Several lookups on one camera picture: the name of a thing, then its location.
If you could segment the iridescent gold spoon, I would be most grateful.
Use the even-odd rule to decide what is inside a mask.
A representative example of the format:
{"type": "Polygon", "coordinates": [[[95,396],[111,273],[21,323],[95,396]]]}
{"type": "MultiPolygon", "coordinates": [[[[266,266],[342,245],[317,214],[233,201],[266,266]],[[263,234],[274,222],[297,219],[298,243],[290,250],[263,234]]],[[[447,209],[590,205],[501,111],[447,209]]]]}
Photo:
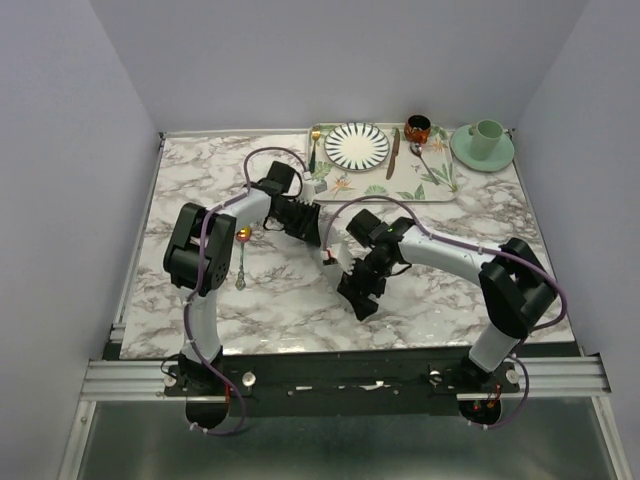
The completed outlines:
{"type": "Polygon", "coordinates": [[[236,277],[235,287],[238,291],[242,291],[246,288],[245,280],[245,250],[246,244],[250,241],[252,236],[252,229],[249,226],[241,228],[235,235],[235,240],[239,245],[239,267],[236,277]]]}

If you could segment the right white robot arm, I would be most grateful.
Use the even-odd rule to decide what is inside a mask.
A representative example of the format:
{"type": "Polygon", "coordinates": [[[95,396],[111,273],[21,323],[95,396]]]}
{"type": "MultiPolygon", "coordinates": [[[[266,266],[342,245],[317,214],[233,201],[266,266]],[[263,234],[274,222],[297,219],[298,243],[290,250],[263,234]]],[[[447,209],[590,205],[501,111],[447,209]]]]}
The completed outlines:
{"type": "Polygon", "coordinates": [[[481,289],[489,324],[461,359],[459,375],[480,392],[496,380],[496,370],[534,330],[559,295],[552,278],[529,245],[512,238],[496,247],[429,232],[413,217],[387,224],[368,210],[359,212],[348,233],[368,254],[355,258],[344,242],[326,242],[325,264],[342,274],[336,290],[358,320],[378,310],[378,299],[397,265],[423,265],[448,272],[481,289]]]}

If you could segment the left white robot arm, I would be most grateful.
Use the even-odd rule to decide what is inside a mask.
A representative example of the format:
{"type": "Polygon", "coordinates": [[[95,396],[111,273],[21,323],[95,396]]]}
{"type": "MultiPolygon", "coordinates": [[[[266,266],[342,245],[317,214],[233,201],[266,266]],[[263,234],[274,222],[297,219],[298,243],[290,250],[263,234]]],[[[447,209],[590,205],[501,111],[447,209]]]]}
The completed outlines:
{"type": "Polygon", "coordinates": [[[247,183],[244,192],[225,203],[210,209],[187,203],[180,210],[163,268],[183,301],[179,372],[201,395],[214,393],[220,383],[232,385],[216,365],[222,354],[217,293],[226,280],[237,235],[272,219],[286,235],[313,247],[320,245],[315,182],[310,173],[299,174],[300,192],[291,195],[296,174],[293,167],[275,161],[264,178],[247,183]]]}

